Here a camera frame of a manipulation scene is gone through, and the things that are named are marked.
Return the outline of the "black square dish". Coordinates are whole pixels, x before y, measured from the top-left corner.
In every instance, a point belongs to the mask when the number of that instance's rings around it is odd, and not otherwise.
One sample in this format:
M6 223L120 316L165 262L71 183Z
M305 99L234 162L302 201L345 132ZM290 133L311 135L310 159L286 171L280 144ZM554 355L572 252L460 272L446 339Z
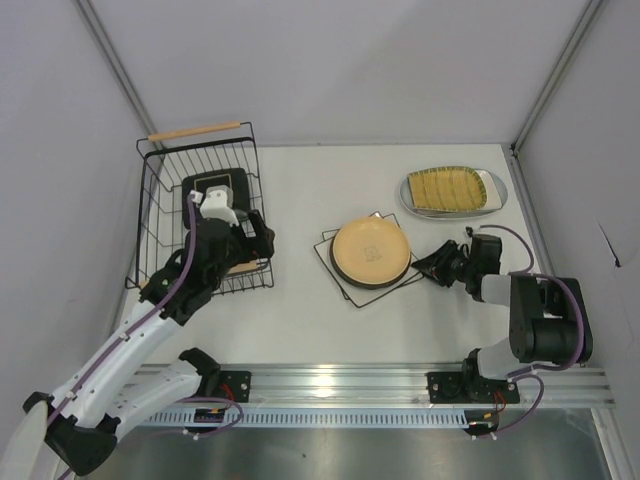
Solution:
M251 209L249 181L244 169L230 168L188 176L181 184L182 220L185 228L189 228L187 200L190 192L196 190L205 194L209 188L221 186L226 186L232 191L234 210L248 212Z

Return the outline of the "wooden plate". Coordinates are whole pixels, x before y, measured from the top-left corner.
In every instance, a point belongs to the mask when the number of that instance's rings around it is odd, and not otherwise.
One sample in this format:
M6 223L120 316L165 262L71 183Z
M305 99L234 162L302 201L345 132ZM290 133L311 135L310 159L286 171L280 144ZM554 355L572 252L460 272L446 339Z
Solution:
M411 248L390 220L369 216L343 225L331 240L329 258L339 276L362 288L392 285L408 270Z

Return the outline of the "woven fan-shaped plate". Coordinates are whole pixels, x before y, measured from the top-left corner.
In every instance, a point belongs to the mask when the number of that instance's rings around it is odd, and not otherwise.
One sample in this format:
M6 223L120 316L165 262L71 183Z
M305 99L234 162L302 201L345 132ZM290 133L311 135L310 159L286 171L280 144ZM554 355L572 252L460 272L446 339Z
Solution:
M442 212L470 212L486 206L488 195L479 173L464 166L424 169L408 175L413 205Z

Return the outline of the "white square plate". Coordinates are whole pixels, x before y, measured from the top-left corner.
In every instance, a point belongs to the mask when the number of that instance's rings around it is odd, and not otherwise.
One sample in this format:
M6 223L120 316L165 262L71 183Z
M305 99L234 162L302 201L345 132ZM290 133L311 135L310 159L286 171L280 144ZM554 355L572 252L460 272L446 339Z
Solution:
M315 244L313 249L332 281L338 286L343 298L349 301L354 307L364 308L391 294L395 290L409 286L422 278L422 275L417 270L409 267L407 272L391 286L365 289L349 284L338 275L330 261L330 245L337 232L337 229L324 231L322 233L322 240Z
M421 278L417 257L393 214L376 212L323 235L314 246L343 297L364 308Z

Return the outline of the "black wire dish rack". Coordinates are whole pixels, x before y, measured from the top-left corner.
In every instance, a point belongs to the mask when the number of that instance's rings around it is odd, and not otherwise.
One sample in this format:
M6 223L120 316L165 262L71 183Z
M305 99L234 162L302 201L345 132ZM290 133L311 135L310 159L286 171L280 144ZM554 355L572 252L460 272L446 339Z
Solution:
M242 168L249 181L251 210L265 223L258 148L249 121L234 121L151 134L136 142L142 158L135 260L125 287L141 288L169 257L182 249L188 228L182 220L181 184L204 172ZM239 226L254 235L248 212L235 210ZM274 285L271 258L233 268L215 292L231 294Z

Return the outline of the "dark blue round plate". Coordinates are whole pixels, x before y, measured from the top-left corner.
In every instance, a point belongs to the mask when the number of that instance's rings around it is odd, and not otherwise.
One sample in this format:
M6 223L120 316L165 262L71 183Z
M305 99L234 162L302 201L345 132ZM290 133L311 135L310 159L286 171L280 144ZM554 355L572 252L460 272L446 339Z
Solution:
M405 237L377 238L336 235L330 261L349 284L365 289L391 286L408 270L411 250Z

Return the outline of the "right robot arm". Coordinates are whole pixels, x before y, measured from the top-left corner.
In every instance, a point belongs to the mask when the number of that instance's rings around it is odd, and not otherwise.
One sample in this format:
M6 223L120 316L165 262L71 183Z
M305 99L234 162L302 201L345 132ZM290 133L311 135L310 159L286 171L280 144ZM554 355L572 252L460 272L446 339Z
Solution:
M539 371L563 371L588 361L593 337L579 282L501 271L499 237L471 232L469 242L446 241L412 263L426 279L445 288L461 283L476 302L506 309L503 340L472 350L459 371L427 375L434 404L516 404L517 383Z

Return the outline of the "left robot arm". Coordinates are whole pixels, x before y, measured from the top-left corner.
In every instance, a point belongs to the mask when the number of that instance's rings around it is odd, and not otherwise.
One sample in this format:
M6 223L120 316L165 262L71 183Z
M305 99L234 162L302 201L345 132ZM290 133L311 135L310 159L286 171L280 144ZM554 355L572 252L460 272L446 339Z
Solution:
M124 387L158 346L212 300L234 267L273 256L274 231L259 211L245 216L252 235L242 225L190 213L184 247L149 278L130 316L108 341L54 392L34 392L25 400L25 411L46 403L44 441L70 472L95 471L124 436L164 408L220 393L220 365L196 347L151 380Z

